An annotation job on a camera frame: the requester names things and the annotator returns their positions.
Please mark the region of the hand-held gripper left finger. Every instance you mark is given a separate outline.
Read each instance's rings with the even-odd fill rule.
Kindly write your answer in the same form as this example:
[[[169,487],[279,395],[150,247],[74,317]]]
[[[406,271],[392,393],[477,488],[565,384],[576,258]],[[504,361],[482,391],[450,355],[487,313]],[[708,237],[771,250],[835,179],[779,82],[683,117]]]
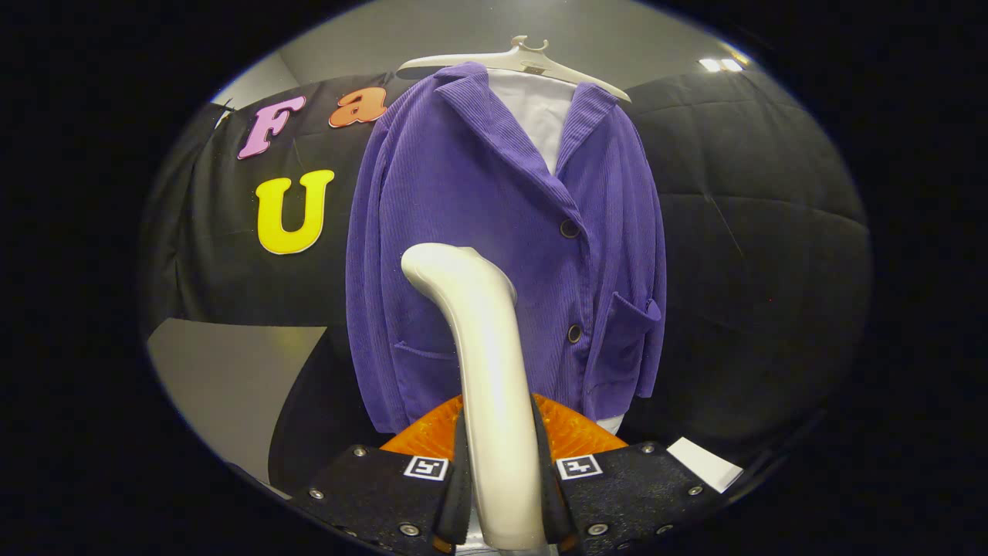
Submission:
[[[462,396],[380,448],[347,447],[289,502],[378,554],[455,555],[472,517]]]

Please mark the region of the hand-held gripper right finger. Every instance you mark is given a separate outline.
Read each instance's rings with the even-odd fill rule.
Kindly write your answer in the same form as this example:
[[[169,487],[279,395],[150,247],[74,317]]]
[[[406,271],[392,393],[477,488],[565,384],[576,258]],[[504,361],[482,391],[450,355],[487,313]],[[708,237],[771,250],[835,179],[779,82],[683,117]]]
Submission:
[[[543,395],[532,407],[543,527],[561,555],[644,554],[726,507],[723,493],[663,446],[629,446]]]

